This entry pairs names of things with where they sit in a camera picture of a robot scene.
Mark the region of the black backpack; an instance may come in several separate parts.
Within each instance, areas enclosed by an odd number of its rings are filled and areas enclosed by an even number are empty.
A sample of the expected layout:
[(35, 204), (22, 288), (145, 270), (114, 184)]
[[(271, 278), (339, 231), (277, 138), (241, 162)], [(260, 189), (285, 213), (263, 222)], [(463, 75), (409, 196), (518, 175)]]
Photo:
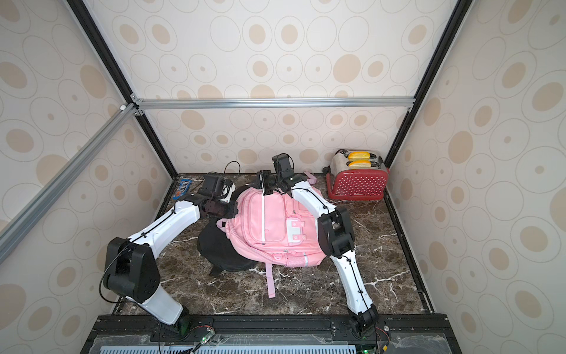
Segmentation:
[[(247, 189), (246, 186), (236, 188), (230, 201), (237, 202), (240, 194)], [(254, 268), (257, 262), (240, 255), (228, 239), (226, 232), (217, 225), (217, 223), (220, 223), (222, 226), (226, 226), (227, 221), (233, 218), (210, 218), (204, 214), (204, 204), (208, 200), (212, 199), (203, 196), (203, 200), (199, 203), (200, 216), (207, 218), (209, 222), (198, 236), (197, 248), (200, 255), (212, 264), (209, 275), (219, 277), (224, 271), (240, 272)]]

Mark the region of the pink backpack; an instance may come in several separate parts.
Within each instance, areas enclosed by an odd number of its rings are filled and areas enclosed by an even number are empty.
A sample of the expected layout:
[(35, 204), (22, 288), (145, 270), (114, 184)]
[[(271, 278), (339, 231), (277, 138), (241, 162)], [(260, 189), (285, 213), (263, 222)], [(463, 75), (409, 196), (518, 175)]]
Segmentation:
[(272, 265), (311, 267), (326, 257), (315, 217), (289, 195), (265, 196), (259, 188), (246, 186), (236, 204), (237, 214), (221, 218), (217, 227), (239, 255), (265, 264), (270, 298), (276, 296)]

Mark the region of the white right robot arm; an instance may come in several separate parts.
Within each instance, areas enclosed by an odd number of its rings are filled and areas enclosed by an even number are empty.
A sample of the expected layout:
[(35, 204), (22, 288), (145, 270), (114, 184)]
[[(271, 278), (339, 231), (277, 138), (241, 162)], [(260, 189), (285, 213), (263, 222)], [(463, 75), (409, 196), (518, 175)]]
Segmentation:
[(373, 330), (379, 314), (358, 268), (355, 235), (348, 210), (324, 199), (302, 174), (292, 171), (272, 174), (263, 170), (258, 172), (257, 179), (265, 195), (288, 194), (315, 217), (318, 244), (338, 270), (346, 294), (351, 326), (359, 334)]

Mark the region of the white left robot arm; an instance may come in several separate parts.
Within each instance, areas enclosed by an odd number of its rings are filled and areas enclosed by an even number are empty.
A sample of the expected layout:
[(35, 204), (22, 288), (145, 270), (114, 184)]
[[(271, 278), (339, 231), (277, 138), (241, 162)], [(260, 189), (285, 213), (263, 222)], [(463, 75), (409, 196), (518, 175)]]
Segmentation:
[(107, 246), (100, 288), (122, 296), (179, 336), (190, 331), (187, 308), (161, 285), (156, 260), (187, 227), (203, 218), (232, 218), (237, 202), (191, 194), (162, 217), (128, 238), (115, 237)]

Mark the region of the blue candy packet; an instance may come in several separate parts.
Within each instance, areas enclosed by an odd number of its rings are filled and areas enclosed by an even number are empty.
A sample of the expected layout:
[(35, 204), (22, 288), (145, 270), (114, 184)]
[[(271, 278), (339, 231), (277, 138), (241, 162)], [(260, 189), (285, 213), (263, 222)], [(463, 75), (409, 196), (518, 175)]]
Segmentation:
[(180, 178), (172, 195), (172, 200), (178, 201), (184, 197), (192, 186), (191, 178)]

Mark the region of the red polka dot toaster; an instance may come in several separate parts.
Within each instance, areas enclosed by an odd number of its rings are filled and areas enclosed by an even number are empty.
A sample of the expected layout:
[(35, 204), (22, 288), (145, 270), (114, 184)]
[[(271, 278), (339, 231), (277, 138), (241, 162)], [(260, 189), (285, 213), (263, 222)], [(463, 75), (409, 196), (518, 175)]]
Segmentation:
[(350, 152), (367, 150), (338, 150), (330, 158), (322, 173), (325, 175), (328, 195), (334, 200), (379, 201), (383, 200), (390, 170), (383, 159), (375, 152), (370, 159), (373, 167), (369, 169), (350, 169), (347, 159)]

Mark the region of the yellow toast slice rear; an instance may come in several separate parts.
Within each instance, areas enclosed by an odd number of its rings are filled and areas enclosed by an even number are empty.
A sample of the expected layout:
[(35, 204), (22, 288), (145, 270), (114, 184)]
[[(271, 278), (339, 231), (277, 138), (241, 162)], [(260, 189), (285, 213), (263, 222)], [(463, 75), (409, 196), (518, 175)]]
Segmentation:
[(370, 160), (371, 158), (372, 154), (367, 151), (353, 151), (347, 157), (349, 161)]

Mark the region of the yellow toast slice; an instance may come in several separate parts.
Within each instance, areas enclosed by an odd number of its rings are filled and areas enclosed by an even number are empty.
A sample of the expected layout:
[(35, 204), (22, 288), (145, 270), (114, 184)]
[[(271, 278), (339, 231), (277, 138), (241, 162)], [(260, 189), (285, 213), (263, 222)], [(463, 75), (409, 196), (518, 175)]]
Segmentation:
[(349, 161), (370, 160), (371, 158), (372, 154), (367, 151), (353, 151), (347, 157)]
[(348, 161), (346, 164), (350, 169), (369, 169), (373, 167), (373, 162), (369, 160)]

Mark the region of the yellow toast slice front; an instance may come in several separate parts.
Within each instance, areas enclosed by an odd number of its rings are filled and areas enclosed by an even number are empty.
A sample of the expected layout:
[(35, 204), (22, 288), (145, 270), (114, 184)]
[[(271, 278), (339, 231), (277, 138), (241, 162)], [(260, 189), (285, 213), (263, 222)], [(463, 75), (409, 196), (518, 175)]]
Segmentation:
[(369, 169), (373, 167), (373, 162), (369, 160), (348, 161), (346, 164), (350, 169)]

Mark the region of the horizontal aluminium rail back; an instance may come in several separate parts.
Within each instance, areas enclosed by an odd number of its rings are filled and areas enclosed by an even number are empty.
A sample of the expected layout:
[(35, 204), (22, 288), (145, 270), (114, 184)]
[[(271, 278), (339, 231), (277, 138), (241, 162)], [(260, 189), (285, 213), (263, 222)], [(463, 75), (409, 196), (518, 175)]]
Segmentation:
[(320, 109), (411, 107), (413, 97), (285, 97), (229, 99), (141, 99), (134, 103), (142, 111), (162, 109)]

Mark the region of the aluminium rail left wall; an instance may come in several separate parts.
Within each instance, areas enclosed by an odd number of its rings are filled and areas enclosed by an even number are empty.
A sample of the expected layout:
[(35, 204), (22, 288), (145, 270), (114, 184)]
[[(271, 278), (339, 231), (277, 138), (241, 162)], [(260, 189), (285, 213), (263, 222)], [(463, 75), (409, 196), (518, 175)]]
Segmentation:
[(53, 204), (85, 170), (88, 164), (106, 146), (108, 141), (134, 116), (136, 105), (129, 103), (115, 115), (70, 159), (51, 181), (2, 230), (1, 261), (5, 261), (27, 236), (30, 230), (47, 213)]

